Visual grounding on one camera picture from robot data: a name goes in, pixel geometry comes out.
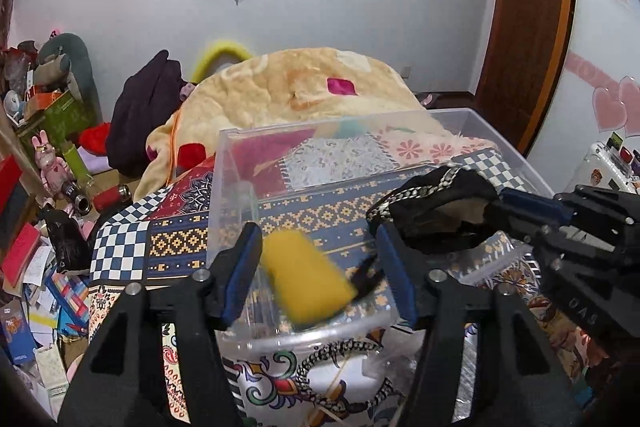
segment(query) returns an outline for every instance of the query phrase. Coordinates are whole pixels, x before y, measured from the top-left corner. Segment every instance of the white suitcase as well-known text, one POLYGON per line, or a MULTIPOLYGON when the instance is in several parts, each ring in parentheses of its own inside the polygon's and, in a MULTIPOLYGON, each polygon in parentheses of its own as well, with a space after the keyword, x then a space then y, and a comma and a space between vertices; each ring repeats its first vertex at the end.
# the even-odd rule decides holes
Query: white suitcase
POLYGON ((574 177, 565 188, 565 192, 573 192, 575 185, 591 185, 591 187, 613 188, 637 194, 631 176, 627 176, 609 157, 609 150, 601 142, 594 143, 575 169, 574 177))

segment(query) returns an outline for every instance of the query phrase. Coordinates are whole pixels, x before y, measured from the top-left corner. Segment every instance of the clear plastic storage box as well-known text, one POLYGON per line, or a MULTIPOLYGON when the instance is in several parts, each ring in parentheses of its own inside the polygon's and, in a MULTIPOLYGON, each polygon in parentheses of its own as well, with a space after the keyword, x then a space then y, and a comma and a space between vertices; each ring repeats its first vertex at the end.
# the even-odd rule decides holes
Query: clear plastic storage box
MULTIPOLYGON (((301 228, 347 274, 374 251, 365 211, 405 179, 440 163, 478 168, 498 188, 553 192, 526 160, 468 108, 417 110, 220 133, 214 168, 207 264, 229 248, 247 221, 263 234, 301 228)), ((524 252, 504 235, 451 256, 466 283, 502 269, 524 252)), ((258 268, 242 316, 221 349, 252 354, 366 334, 399 320, 385 283, 327 324, 295 331, 258 268)))

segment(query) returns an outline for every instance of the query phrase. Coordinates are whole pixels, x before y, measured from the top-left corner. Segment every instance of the screw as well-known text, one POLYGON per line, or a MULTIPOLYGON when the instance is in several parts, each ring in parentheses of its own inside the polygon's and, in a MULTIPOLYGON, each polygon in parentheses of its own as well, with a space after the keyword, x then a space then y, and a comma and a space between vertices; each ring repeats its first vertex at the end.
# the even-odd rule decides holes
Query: screw
POLYGON ((498 292, 500 292, 501 295, 513 295, 516 293, 516 286, 508 282, 503 282, 498 284, 498 292))
POLYGON ((194 281, 205 282, 211 273, 206 268, 200 268, 191 274, 194 281))
POLYGON ((447 272, 445 272, 444 270, 440 270, 440 269, 431 270, 429 272, 429 279, 431 279, 433 282, 446 281, 447 280, 447 272))
POLYGON ((127 295, 138 295, 142 291, 142 284, 139 282, 130 282, 127 287, 124 288, 127 295))

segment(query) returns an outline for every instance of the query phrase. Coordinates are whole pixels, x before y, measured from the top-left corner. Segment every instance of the blanket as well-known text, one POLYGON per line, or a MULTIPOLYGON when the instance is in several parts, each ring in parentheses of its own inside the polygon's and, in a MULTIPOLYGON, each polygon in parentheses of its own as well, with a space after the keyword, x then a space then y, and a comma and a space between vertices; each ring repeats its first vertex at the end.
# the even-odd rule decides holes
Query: blanket
MULTIPOLYGON (((384 62, 331 48, 286 50, 251 58, 203 80, 171 118, 146 140, 150 157, 134 200, 174 181, 178 149, 202 143, 216 151, 225 128, 423 109, 400 75, 384 62)), ((430 119, 424 132, 449 133, 430 119)))

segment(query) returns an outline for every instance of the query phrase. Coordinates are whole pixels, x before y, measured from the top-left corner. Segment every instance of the dark purple jacket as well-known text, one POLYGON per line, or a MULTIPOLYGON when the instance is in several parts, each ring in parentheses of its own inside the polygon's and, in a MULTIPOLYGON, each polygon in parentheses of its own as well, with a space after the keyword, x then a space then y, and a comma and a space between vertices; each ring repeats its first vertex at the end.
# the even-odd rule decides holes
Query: dark purple jacket
POLYGON ((180 62, 162 50, 124 84, 107 137, 109 165, 130 178, 142 176, 149 158, 146 137, 180 107, 180 62))

